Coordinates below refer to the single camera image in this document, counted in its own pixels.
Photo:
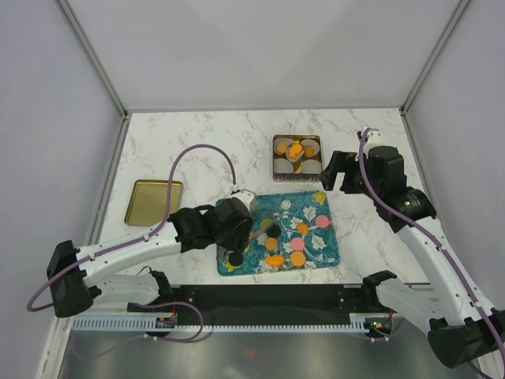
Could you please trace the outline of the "green sandwich cookie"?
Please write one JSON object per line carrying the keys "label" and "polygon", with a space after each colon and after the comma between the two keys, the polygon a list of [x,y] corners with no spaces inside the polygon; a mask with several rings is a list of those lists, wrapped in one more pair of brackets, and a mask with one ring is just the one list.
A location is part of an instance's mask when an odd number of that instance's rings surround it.
{"label": "green sandwich cookie", "polygon": [[264,218],[260,222],[260,227],[261,228],[269,227],[272,223],[273,223],[273,220],[271,218]]}

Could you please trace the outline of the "orange swirl flower cookie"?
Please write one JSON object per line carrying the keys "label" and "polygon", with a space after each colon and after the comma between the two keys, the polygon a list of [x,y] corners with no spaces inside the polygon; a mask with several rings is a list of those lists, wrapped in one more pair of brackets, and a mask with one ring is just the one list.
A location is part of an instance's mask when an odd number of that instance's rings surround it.
{"label": "orange swirl flower cookie", "polygon": [[300,235],[307,235],[310,232],[310,226],[305,222],[301,222],[297,224],[296,230]]}

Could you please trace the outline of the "gold tin lid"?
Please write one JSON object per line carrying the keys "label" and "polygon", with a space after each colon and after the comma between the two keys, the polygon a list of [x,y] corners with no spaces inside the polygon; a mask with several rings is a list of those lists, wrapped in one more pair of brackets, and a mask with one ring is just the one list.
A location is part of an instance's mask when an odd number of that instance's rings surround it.
{"label": "gold tin lid", "polygon": [[166,211],[167,188],[167,180],[136,180],[125,212],[124,224],[150,227],[158,223]]}

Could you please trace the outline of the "silver metal tongs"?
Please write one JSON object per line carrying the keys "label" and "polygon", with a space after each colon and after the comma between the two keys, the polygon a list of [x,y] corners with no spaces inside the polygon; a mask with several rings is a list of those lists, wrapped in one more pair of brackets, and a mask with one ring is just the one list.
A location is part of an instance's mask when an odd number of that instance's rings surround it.
{"label": "silver metal tongs", "polygon": [[269,224],[264,224],[258,231],[252,232],[249,235],[249,242],[251,242],[252,240],[254,240],[254,239],[258,238],[259,236],[261,236],[262,234],[264,234],[267,231],[267,229],[274,224],[275,224],[275,222],[271,221]]}

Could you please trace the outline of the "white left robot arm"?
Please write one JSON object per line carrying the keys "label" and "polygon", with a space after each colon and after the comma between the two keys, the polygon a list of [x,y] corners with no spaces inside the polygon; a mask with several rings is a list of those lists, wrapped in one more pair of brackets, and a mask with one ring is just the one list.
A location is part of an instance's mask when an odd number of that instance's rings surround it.
{"label": "white left robot arm", "polygon": [[210,245],[221,246],[242,261],[255,202],[253,193],[237,191],[217,205],[181,208],[129,238],[80,248],[70,240],[59,243],[47,266],[56,317],[76,316],[100,302],[134,302],[155,311],[168,309],[173,294],[162,273],[128,279],[123,271]]}

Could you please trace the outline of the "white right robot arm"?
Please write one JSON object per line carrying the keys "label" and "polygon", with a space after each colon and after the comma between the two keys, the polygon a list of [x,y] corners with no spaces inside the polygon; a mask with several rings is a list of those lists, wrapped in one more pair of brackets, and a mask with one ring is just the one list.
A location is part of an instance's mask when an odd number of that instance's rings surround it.
{"label": "white right robot arm", "polygon": [[376,312],[384,306],[421,330],[435,356],[455,368],[494,351],[504,352],[504,312],[477,288],[443,231],[425,193],[407,184],[404,159],[377,129],[358,133],[357,152],[335,151],[319,178],[324,190],[343,174],[341,192],[362,194],[409,248],[432,285],[432,302],[382,271],[363,280],[361,302]]}

